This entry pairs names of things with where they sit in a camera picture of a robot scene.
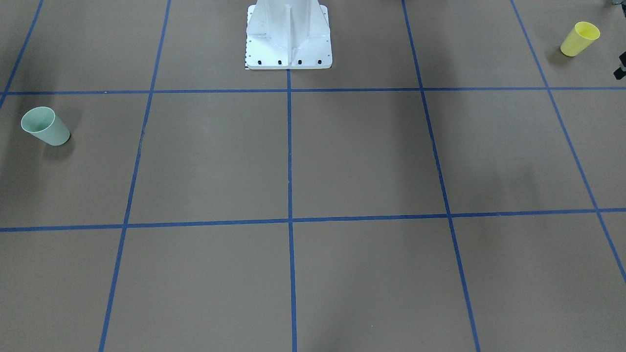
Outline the brown paper table cover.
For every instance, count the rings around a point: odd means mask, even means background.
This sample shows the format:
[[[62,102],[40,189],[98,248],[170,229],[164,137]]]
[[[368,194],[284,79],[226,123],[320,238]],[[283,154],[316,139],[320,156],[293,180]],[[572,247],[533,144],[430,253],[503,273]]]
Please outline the brown paper table cover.
[[[3,352],[625,350],[620,6],[325,0],[255,71],[251,4],[1,2]]]

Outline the yellow plastic cup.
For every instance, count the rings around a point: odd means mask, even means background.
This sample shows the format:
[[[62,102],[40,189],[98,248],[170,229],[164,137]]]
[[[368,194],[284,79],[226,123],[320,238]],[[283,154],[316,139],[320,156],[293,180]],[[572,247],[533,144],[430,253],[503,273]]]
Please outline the yellow plastic cup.
[[[559,49],[568,57],[575,57],[587,49],[593,42],[601,37],[601,30],[590,22],[577,22]]]

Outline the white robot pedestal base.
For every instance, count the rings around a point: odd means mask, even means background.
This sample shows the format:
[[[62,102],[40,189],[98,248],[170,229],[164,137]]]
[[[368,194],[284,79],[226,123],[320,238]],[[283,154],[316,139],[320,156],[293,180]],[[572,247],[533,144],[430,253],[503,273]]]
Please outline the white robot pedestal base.
[[[246,15],[246,69],[333,66],[329,11],[317,0],[258,0]]]

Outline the green plastic cup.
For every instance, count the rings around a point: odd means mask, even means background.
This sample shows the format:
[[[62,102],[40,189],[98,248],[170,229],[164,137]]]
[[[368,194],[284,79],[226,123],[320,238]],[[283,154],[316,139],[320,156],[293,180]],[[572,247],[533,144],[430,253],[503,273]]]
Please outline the green plastic cup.
[[[61,146],[71,138],[64,122],[49,107],[36,107],[24,114],[22,129],[51,146]]]

